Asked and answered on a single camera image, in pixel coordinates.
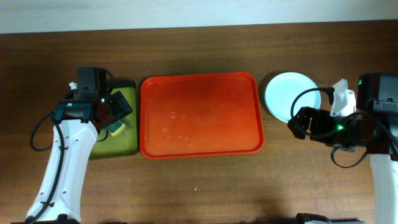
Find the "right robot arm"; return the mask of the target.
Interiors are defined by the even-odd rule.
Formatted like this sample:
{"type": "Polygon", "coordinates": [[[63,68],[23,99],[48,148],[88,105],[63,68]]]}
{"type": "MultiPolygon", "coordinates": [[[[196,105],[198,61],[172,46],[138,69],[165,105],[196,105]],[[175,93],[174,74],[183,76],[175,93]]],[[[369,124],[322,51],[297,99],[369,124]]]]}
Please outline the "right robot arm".
{"type": "Polygon", "coordinates": [[[397,223],[397,116],[369,111],[357,111],[348,116],[330,116],[326,110],[302,107],[287,123],[295,138],[309,137],[332,147],[335,162],[339,150],[353,152],[365,147],[361,158],[352,168],[370,157],[374,181],[375,223],[397,223]]]}

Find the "light blue plate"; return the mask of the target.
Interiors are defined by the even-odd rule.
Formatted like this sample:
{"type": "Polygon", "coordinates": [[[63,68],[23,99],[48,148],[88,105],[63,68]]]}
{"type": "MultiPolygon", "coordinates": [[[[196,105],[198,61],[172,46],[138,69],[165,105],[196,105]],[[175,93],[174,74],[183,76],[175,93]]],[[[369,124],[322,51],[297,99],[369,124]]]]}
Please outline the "light blue plate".
{"type": "MultiPolygon", "coordinates": [[[[266,86],[264,100],[269,112],[278,120],[287,123],[291,119],[290,110],[294,99],[305,90],[318,88],[309,77],[297,72],[284,72],[276,75],[266,86]]],[[[311,91],[301,96],[295,104],[294,115],[301,107],[319,109],[321,94],[311,91]]]]}

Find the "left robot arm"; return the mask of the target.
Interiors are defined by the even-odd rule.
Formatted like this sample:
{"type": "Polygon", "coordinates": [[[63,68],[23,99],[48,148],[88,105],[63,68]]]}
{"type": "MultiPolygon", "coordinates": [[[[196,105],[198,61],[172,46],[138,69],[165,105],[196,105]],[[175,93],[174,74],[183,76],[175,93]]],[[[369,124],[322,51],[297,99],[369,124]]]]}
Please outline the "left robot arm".
{"type": "Polygon", "coordinates": [[[81,193],[91,150],[102,129],[130,113],[120,91],[58,103],[49,114],[54,124],[50,159],[26,223],[81,222],[81,193]]]}

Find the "yellow green sponge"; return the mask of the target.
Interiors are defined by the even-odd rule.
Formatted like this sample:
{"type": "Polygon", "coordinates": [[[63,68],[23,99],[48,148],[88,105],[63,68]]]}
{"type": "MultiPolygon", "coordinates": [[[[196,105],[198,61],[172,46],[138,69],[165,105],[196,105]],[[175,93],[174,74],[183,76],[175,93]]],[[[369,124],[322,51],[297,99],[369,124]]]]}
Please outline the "yellow green sponge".
{"type": "Polygon", "coordinates": [[[108,127],[108,131],[112,135],[112,137],[115,137],[120,134],[125,128],[126,125],[122,121],[117,121],[108,127]]]}

